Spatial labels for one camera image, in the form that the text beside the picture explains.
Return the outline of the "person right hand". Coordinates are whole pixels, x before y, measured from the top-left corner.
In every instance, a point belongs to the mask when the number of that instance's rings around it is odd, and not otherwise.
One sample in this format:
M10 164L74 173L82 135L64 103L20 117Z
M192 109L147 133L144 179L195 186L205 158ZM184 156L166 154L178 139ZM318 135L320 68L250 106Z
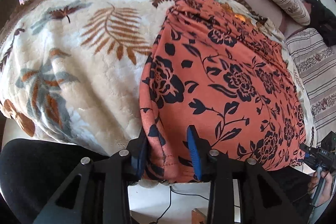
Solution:
M325 202L327 202L331 197L331 188L333 185L333 177L329 172L322 171L321 177L324 178L324 186L320 191L320 196L318 201L316 202L316 206L321 206ZM318 172L315 171L313 176L311 177L310 183L308 184L308 192L312 194L314 192L315 187L319 183Z

